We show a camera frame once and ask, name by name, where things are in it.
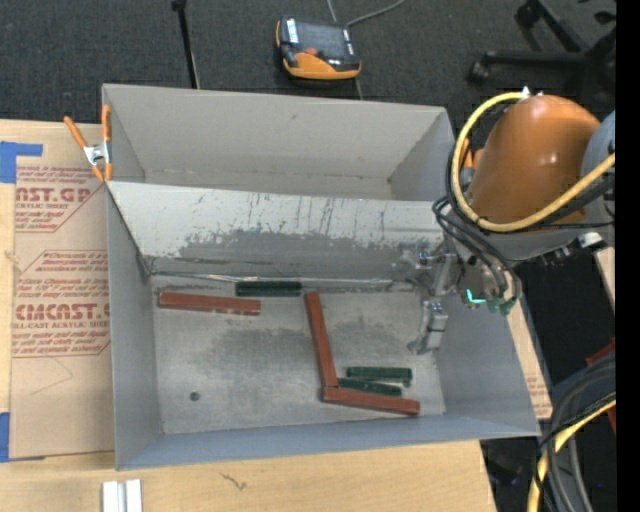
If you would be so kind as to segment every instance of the black cable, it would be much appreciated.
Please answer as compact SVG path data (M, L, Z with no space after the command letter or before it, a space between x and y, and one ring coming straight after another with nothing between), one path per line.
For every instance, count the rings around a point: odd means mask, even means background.
M574 510L573 503L571 502L571 498L565 488L564 482L559 476L559 465L558 458L555 452L555 446L553 442L549 442L555 438L555 436L566 429L568 426L571 426L578 421L586 418L594 411L601 408L605 403L608 403L615 396L615 392L608 394L607 396L593 402L587 407L583 408L578 415L572 414L570 419L563 419L563 415L566 411L572 412L572 409L575 408L575 405L578 403L578 400L584 393L584 391L596 384L597 382L610 378L615 372L615 359L613 355L609 355L607 358L603 358L602 360L594 363L591 367L589 367L585 374L574 383L565 393L562 395L560 400L554 405L554 410L551 417L551 432L545 436L545 439L541 442L541 449L546 446L547 454L549 457L549 477L553 484L554 494L557 494L558 497L562 500L564 506L569 510ZM591 510L591 505L588 502L588 496L586 489L580 488L580 483L584 485L584 481L582 478L576 480L576 486L578 487L579 496L581 501L583 501L583 505L587 510Z
M448 166L447 166L448 169L451 168L451 160L452 160L452 158L453 158L453 151L449 154L449 162L448 162ZM451 205L452 212L454 212L455 215L461 221L469 223L470 221L467 219L467 217L464 215L464 213L462 213L462 211L457 206L457 202L456 202L455 196L453 194L453 188L451 186L451 173L446 173L445 187L446 187L448 203ZM464 227L464 226L462 226L460 224L458 224L456 227L458 227L458 229L462 233L464 233L465 236L467 236L469 238L473 238L481 246L481 248L485 252L487 252L488 254L493 256L494 258L496 258L500 262L500 264L507 270L507 272L509 272L509 275L511 276L511 280L512 280L512 283L513 283L513 298L515 300L519 300L520 296L522 295L520 278L518 277L518 275L513 270L513 267L511 266L511 264L502 255L502 253L500 253L500 251L498 251L498 249L496 247L494 247L487 240L486 236L483 237L479 233L473 231L473 229L469 229L468 227Z
M506 286L503 283L504 279L500 276L500 274L496 270L495 265L491 261L489 261L489 259L485 256L485 254L483 253L482 250L480 250L479 247L473 245L468 239L462 237L459 233L456 233L453 229L451 229L449 226L446 225L446 223L452 224L459 231L462 231L464 229L463 226L452 221L449 217L442 214L441 210L447 204L449 203L446 201L446 198L444 198L444 201L442 203L435 202L433 204L432 210L436 215L436 220L438 224L447 234L449 234L452 238L460 242L464 247L467 248L467 250L469 250L469 252L471 252L477 259L482 261L482 263L484 263L487 266L487 268L493 275L493 278L495 279L496 283L498 284L500 293L504 294L504 292L506 291Z

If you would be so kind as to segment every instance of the gray bin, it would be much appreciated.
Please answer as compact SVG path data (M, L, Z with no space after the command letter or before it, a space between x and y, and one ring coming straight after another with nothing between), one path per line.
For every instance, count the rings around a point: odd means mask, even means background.
M122 85L103 101L118 469L538 434L504 318L452 295L442 347L407 349L404 253L443 238L443 108ZM320 293L339 376L410 367L420 415L323 403L302 297L255 317L157 307L261 279Z

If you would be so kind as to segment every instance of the cable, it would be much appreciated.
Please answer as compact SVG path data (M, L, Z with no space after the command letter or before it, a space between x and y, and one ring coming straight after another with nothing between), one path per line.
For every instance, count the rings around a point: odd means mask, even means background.
M450 158L452 159L451 161L454 161L453 160L455 158L454 157L454 153L452 153L450 155ZM449 173L447 173L445 175L445 188L446 188L446 193L447 193L447 198L448 198L448 204L451 205L451 208L454 210L454 212L457 212L457 209L455 208L456 203L455 203L455 198L454 198L452 185L451 185L451 175ZM464 219L464 216L463 216L462 213L460 213L458 216L460 216L462 219ZM464 226L464 225L460 225L460 224L457 224L457 223L453 223L449 218L447 218L447 221L450 222L451 224L453 224L455 227L457 227L458 230L462 234L464 234L466 237L472 238L477 244L479 244L481 246L482 249L484 249L485 252L487 252L489 255L493 256L494 258L496 258L500 262L500 264L507 270L507 272L509 272L509 275L511 276L511 285L513 287L513 297L512 297L511 300L514 301L514 302L516 300L519 300L520 296L522 295L520 278L517 276L517 274L515 273L515 270L511 266L511 264L500 253L500 251L498 251L498 249L496 249L487 240L486 237L483 237L479 233L476 233L474 230L472 230L468 226ZM506 291L506 289L501 288L501 293L502 294L505 291Z
M360 22L366 21L368 19L374 18L376 16L380 16L381 14L385 14L385 13L395 9L396 7L400 7L405 2L406 2L406 0L399 0L398 2L396 2L396 3L392 4L392 5L384 7L383 9L380 9L380 10L374 11L374 12L370 12L369 14L365 14L363 16L359 16L358 18L355 18L355 19L347 22L345 24L345 27L352 27L356 23L360 23ZM333 22L334 23L338 23L338 17L336 16L336 10L333 7L333 2L331 2L331 0L327 0L327 6L329 7L329 11L331 12L331 18L333 18Z
M569 390L567 390L560 400L554 405L554 411L551 417L551 426L552 428L557 428L560 423L564 423L563 416L566 411L569 411L572 415L574 414L574 409L579 403L579 400L584 393L584 391L593 386L594 384L605 380L607 378L611 378L615 372L615 360L613 356L609 355L606 359L602 359L598 361L598 364L594 364L590 366L584 376L575 383ZM615 392L610 393L605 398L615 397ZM573 505L571 498L565 488L563 480L560 478L560 466L558 464L558 460L556 454L552 450L552 446L549 445L547 450L549 451L549 461L550 461L550 478L554 485L554 493L557 494L562 500L563 504L568 510L573 510ZM574 456L577 459L577 448ZM574 467L574 478L578 475L581 475L581 470L579 469L579 465ZM584 487L584 481L581 477L575 478L576 487L578 488L578 496L583 502L584 508L587 512L592 512L591 502L587 495L587 490Z
M334 23L338 23L338 17L336 16L336 11L333 8L333 2L331 0L327 0L327 6L329 7L329 11L331 12L331 18Z
M600 164L598 164L593 170L591 170L587 175L580 179L577 183L575 183L569 190L563 193L560 197L556 198L550 204L542 208L541 210L525 217L524 219L520 219L514 222L507 222L498 224L495 222L491 222L487 219L482 218L478 215L471 205L467 202L464 193L462 192L462 188L460 186L460 172L459 172L459 163L460 163L460 154L462 148L467 142L467 136L471 131L471 128L476 124L478 119L490 108L493 108L495 105L499 103L504 103L507 101L520 101L522 99L528 98L528 92L508 92L504 94L499 94L485 101L480 107L478 107L475 112L469 117L465 125L462 127L460 134L458 135L458 139L454 146L453 159L451 161L451 185L453 189L453 194L455 197L457 208L464 214L464 216L469 219L471 222L476 224L479 228L482 228L486 231L491 231L495 233L511 233L520 229L528 228L533 226L537 222L540 222L546 219L552 213L555 213L559 208L565 206L569 201L577 197L581 192L583 192L589 185L591 185L594 181L596 181L600 176L605 174L613 165L615 164L615 152L610 154L607 158L605 158Z
M578 432L578 430L580 430L583 426L585 426L587 423L589 423L591 420L593 420L594 418L600 416L602 413L608 411L609 409L611 409L612 407L614 407L616 405L616 399L613 398L612 400L610 400L609 402L607 402L606 404L604 404L602 407L600 407L598 410L594 411L593 413L591 413L590 415L588 415L586 418L584 418L583 420L577 422L576 424L565 428L564 430L560 431L556 436L555 436L555 444L554 444L554 451L557 453L558 451L560 451L560 449L566 444L566 442L573 436L575 435L576 432ZM545 451L542 455L542 457L540 458L540 461L538 462L538 465L536 467L536 473L538 475L538 479L540 482L544 482L544 478L547 474L547 471L549 469L549 452ZM540 488L538 487L538 483L534 480L531 483L531 487L529 489L529 496L528 496L528 500L527 500L527 512L537 512L538 511L538 504L539 504L539 500L540 500Z
M604 378L611 377L612 371L614 370L615 356L610 354L587 368L580 380L575 382L567 391L565 391L557 404L554 405L550 432L545 435L540 442L542 456L538 462L534 479L529 489L527 512L536 512L538 510L540 493L542 492L542 483L549 471L549 466L555 465L555 455L560 451L564 444L567 443L578 430L580 430L580 428L602 414L604 411L613 407L615 405L616 394L615 392L609 393L583 408L577 415L572 414L568 419L563 418L565 412L567 410L571 411L571 407L575 406L577 399L582 395L585 389ZM557 465L555 466L556 471L551 471L551 478L554 478L554 473L557 476ZM573 507L566 495L566 491L562 486L562 482L560 482L559 486L556 481L554 481L554 484L556 484L559 496L563 501L565 501L567 508L569 510L573 510Z
M360 16L358 18L355 18L349 22L347 22L345 24L345 27L347 28L351 28L353 25L355 25L356 23L360 23L362 21L374 18L375 16L380 16L381 14L385 14L393 9L395 9L396 7L400 7L400 5L402 5L403 3L405 3L406 0L399 0L398 2L389 5L383 9L380 9L378 11L374 11L374 12L370 12L369 14L365 14L364 16ZM329 12L331 12L331 19L333 19L334 23L338 23L338 16L336 15L336 10L333 7L333 2L331 0L327 0L327 7L329 7ZM358 91L358 97L360 98L360 100L364 100L364 94L362 93L362 87L360 86L360 80L358 80L357 78L354 79L354 82L356 84L356 90Z
M349 21L347 23L347 27L352 27L356 23L360 23L362 21L374 18L376 16L380 16L381 14L385 14L385 13L395 9L396 7L400 7L405 1L406 0L399 0L398 2L396 2L396 3L392 4L392 5L389 5L389 6L385 7L385 8L383 8L383 9L380 9L378 11L375 11L375 12L372 12L372 13L369 13L369 14L365 14L364 16L360 16L358 18L355 18L355 19L353 19L353 20L351 20L351 21Z

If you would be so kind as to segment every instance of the cardboard box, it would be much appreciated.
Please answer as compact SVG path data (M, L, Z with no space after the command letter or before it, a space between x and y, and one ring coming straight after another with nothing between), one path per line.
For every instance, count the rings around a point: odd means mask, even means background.
M507 320L448 296L415 356L406 250L434 250L453 135L440 107L105 85L116 465L191 464L538 433ZM322 297L336 369L413 370L418 417L319 399L301 297L258 316L169 310L238 281Z
M99 142L98 126L80 128ZM11 182L0 347L9 456L111 450L105 189L62 122L0 121L0 144Z

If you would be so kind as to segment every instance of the red wooden block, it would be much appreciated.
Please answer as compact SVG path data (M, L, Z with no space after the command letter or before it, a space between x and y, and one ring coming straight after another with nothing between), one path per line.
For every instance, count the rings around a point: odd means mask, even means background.
M324 314L322 313L322 304L318 292L305 294L304 305L307 309L309 329L311 330L311 338L313 339L313 346L318 360L322 387L338 387L338 376L333 364L329 335L324 323Z
M322 390L322 400L333 404L395 412L409 416L417 416L420 413L420 402L416 400L364 393L353 389L326 387Z
M261 310L259 300L177 292L160 292L158 305L161 308L169 309L249 316L259 315Z

